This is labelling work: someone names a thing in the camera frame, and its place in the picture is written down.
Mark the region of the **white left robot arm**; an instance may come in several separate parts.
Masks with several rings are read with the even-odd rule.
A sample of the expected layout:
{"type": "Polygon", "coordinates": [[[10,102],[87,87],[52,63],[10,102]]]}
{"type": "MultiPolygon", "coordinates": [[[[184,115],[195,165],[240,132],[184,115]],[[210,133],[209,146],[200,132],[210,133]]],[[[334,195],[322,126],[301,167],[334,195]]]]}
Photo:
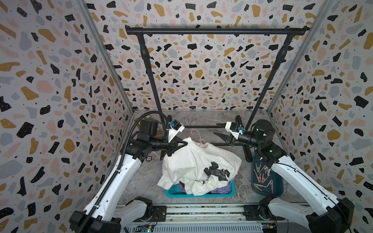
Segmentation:
{"type": "Polygon", "coordinates": [[[144,222],[151,232],[155,225],[165,221],[166,207],[154,207],[150,199],[136,197],[123,208],[117,204],[129,181],[140,168],[150,153],[161,151],[172,155],[176,150],[186,146],[177,137],[184,130],[179,121],[163,124],[163,135],[158,136],[156,119],[142,119],[126,139],[118,160],[110,176],[97,195],[82,211],[74,211],[70,217],[70,228],[76,233],[121,233],[127,232],[127,226],[133,222],[144,222]]]}

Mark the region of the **white printed t-shirt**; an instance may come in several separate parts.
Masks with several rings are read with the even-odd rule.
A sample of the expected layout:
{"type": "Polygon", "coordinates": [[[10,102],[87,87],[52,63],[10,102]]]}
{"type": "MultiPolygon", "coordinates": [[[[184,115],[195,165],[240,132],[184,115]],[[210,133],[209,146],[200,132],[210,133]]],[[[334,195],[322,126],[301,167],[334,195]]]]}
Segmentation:
{"type": "Polygon", "coordinates": [[[239,172],[242,160],[234,153],[206,143],[200,148],[190,137],[187,146],[177,150],[171,157],[163,158],[162,176],[157,185],[165,190],[180,182],[188,193],[212,191],[224,187],[239,172]]]}

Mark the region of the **pink wire hanger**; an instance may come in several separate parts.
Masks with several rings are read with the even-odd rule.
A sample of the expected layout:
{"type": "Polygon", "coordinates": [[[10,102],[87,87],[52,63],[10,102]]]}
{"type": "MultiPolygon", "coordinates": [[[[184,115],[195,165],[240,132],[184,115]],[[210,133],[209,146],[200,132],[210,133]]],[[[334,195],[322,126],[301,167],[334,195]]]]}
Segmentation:
{"type": "Polygon", "coordinates": [[[198,142],[196,143],[196,145],[198,147],[200,147],[200,148],[206,148],[207,147],[206,141],[204,139],[202,139],[201,133],[199,132],[199,130],[191,129],[190,134],[191,135],[196,134],[198,136],[198,142]]]}

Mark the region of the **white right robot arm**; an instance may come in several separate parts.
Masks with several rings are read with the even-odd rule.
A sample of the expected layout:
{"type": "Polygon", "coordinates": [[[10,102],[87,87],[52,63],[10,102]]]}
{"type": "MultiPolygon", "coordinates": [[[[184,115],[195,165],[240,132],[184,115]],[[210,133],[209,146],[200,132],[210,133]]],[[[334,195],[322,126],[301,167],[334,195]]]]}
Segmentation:
{"type": "Polygon", "coordinates": [[[308,203],[302,206],[269,196],[259,203],[266,218],[282,217],[309,229],[313,233],[345,233],[351,231],[354,204],[340,199],[301,170],[292,158],[273,142],[275,129],[265,119],[258,120],[251,130],[237,122],[218,124],[229,134],[217,136],[231,146],[242,144],[255,149],[254,154],[264,164],[287,181],[308,203]]]}

